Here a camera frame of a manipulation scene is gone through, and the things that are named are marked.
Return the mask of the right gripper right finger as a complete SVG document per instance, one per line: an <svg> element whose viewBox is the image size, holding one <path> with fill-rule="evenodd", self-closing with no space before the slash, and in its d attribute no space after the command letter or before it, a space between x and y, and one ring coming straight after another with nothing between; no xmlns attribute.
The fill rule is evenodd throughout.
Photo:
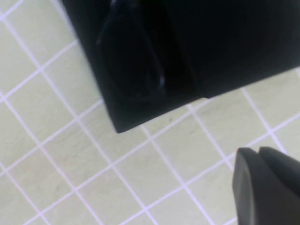
<svg viewBox="0 0 300 225"><path fill-rule="evenodd" d="M281 183L300 196L300 162L271 147L261 147L259 155Z"/></svg>

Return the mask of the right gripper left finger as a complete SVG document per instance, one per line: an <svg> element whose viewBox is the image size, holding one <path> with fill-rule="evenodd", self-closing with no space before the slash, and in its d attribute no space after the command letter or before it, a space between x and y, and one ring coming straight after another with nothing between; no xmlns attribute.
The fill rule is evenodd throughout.
<svg viewBox="0 0 300 225"><path fill-rule="evenodd" d="M232 189L239 225L300 223L300 196L281 183L259 151L237 150Z"/></svg>

